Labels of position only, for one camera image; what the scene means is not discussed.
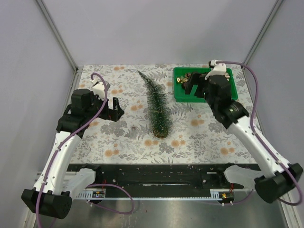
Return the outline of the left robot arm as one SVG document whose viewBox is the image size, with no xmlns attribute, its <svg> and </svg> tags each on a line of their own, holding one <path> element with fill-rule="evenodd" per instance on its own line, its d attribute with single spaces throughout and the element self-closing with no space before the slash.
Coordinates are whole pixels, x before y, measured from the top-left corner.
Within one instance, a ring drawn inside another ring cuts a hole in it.
<svg viewBox="0 0 304 228">
<path fill-rule="evenodd" d="M 25 189 L 21 195 L 31 212 L 64 219 L 72 201 L 85 187 L 102 185 L 103 176 L 97 172 L 96 165 L 85 164 L 67 184 L 64 178 L 71 157 L 90 123 L 97 118 L 117 122 L 124 115 L 117 97 L 112 98 L 113 108 L 109 108 L 108 101 L 89 89 L 77 89 L 72 93 L 71 103 L 58 121 L 47 163 L 34 186 Z"/>
</svg>

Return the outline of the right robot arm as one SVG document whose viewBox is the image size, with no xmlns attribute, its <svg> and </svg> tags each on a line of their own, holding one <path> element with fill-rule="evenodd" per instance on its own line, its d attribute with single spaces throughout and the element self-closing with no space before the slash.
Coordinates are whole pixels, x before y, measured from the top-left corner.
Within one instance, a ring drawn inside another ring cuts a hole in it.
<svg viewBox="0 0 304 228">
<path fill-rule="evenodd" d="M 216 176 L 217 184 L 222 188 L 238 184 L 255 190 L 267 203 L 279 200 L 293 189 L 299 192 L 299 201 L 304 196 L 298 184 L 303 173 L 300 164 L 291 164 L 262 135 L 258 135 L 253 120 L 245 107 L 232 99 L 231 85 L 225 74 L 204 75 L 192 73 L 183 83 L 185 94 L 189 95 L 193 86 L 197 86 L 195 96 L 206 100 L 215 119 L 235 135 L 255 159 L 260 170 L 230 165 Z"/>
</svg>

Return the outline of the small green christmas tree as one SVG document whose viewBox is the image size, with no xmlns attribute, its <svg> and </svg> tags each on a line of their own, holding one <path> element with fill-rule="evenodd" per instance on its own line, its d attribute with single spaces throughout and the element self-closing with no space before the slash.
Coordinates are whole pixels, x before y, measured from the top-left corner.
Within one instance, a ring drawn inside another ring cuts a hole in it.
<svg viewBox="0 0 304 228">
<path fill-rule="evenodd" d="M 164 88 L 154 79 L 137 71 L 146 86 L 147 112 L 150 127 L 155 137 L 164 139 L 169 136 L 173 121 Z"/>
</svg>

